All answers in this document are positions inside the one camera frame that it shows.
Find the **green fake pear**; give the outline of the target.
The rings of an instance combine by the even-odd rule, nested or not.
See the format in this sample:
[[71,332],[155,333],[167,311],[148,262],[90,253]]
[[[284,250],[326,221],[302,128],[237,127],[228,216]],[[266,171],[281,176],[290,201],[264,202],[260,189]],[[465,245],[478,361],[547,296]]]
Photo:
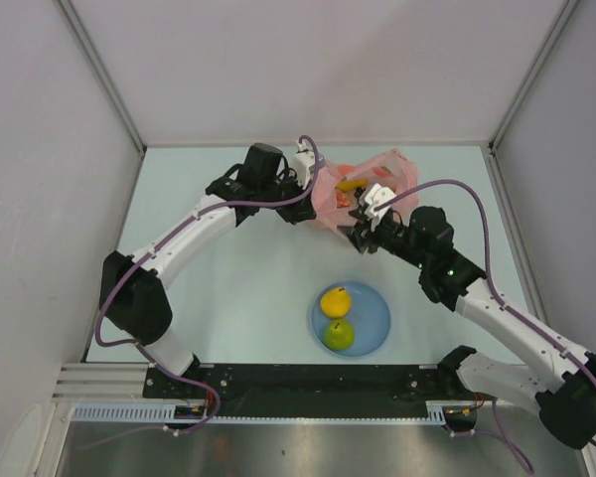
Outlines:
[[353,324],[346,319],[333,320],[325,329],[324,344],[331,350],[344,351],[355,342]]

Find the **yellow fake pear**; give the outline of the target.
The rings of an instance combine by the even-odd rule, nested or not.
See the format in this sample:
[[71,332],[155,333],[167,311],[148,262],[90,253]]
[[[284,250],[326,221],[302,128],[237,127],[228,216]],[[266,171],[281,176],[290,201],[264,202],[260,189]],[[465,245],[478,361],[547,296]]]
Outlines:
[[352,308],[352,296],[346,287],[329,289],[320,299],[322,313],[330,319],[342,319]]

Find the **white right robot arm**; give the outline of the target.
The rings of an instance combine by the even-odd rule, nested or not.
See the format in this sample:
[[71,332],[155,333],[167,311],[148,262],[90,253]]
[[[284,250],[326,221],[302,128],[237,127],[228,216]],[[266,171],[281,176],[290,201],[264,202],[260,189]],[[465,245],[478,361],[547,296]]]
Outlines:
[[485,329],[524,363],[522,370],[459,348],[445,357],[438,374],[448,398],[479,392],[535,413],[564,445],[596,444],[596,352],[559,335],[517,310],[489,283],[490,273],[460,253],[444,211],[415,209],[403,224],[392,209],[371,218],[363,207],[351,211],[354,224],[343,234],[359,252],[384,249],[414,265],[427,298]]

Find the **yellow fake mango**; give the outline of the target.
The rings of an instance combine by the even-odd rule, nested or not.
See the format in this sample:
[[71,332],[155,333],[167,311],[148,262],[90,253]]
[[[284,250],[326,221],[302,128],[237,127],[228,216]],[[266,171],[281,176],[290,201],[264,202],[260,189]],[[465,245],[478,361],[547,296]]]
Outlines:
[[336,189],[342,193],[350,193],[358,188],[365,188],[369,183],[368,179],[342,181],[337,184]]

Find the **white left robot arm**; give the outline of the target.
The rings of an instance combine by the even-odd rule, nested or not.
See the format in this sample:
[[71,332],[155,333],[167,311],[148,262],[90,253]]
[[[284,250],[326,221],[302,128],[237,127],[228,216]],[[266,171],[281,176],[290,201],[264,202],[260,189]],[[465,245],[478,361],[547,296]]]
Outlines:
[[197,357],[175,330],[169,286],[204,246],[262,209],[277,211],[292,225],[315,217],[315,178],[303,185],[276,175],[257,180],[240,166],[228,171],[238,176],[212,181],[197,205],[161,237],[133,254],[114,251],[103,264],[95,343],[134,346],[167,371],[166,387],[181,398],[198,389],[200,374],[193,368]]

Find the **blue plastic bowl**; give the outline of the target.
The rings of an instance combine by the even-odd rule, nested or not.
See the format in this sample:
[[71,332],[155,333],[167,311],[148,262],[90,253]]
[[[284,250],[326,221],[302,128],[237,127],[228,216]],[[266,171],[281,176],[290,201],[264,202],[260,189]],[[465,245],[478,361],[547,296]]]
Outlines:
[[[334,349],[327,345],[325,335],[333,319],[327,317],[320,305],[324,295],[334,289],[345,288],[351,307],[345,319],[354,331],[354,340],[348,348]],[[341,281],[323,290],[313,301],[307,313],[312,334],[330,353],[345,358],[363,358],[379,349],[391,327],[391,314],[382,295],[374,288],[358,281]]]

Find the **pink plastic bag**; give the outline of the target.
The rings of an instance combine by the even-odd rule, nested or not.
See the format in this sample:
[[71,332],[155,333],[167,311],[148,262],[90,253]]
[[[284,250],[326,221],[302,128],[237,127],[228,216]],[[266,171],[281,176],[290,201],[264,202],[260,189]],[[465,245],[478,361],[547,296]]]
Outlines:
[[[358,179],[368,179],[369,183],[365,188],[346,193],[351,205],[338,209],[335,198],[337,184]],[[373,184],[388,186],[395,195],[406,192],[418,185],[417,165],[406,159],[398,149],[380,153],[359,165],[336,164],[325,160],[312,190],[311,199],[316,219],[311,224],[339,236],[338,226],[350,227],[356,221],[349,216],[349,212],[359,205],[357,193]]]

